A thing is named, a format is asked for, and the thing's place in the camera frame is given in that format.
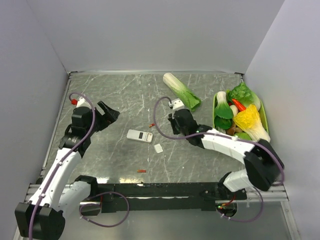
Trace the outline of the white battery cover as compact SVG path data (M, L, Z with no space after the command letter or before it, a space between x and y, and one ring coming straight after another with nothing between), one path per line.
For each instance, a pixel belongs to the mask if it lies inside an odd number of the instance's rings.
M162 146L158 143L158 144L155 144L154 146L154 150L155 150L155 152L157 153L157 154L160 154L160 153L162 153L163 152L163 148L162 148Z

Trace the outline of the white remote control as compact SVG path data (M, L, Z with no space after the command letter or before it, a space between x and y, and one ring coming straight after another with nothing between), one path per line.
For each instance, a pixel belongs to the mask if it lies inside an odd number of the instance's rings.
M133 141L151 143L153 140L153 134L150 132L129 129L126 138Z

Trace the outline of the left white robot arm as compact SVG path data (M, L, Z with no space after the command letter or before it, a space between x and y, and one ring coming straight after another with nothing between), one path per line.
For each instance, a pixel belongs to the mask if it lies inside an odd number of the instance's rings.
M58 240L66 220L79 203L95 200L99 195L97 179L79 176L72 187L64 192L71 173L82 160L91 144L91 136L114 123L120 112L98 102L101 114L83 98L76 102L61 138L55 160L39 188L26 203L19 203L15 217L22 237L37 240Z

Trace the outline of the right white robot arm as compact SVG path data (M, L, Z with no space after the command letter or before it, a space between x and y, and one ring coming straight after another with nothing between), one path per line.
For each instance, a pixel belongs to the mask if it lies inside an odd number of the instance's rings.
M219 181L218 193L230 199L237 191L255 187L268 191L284 170L284 164L270 143L232 139L231 136L203 124L197 124L191 112L184 108L168 115L175 135L183 135L191 145L227 155L245 166L245 169L226 173Z

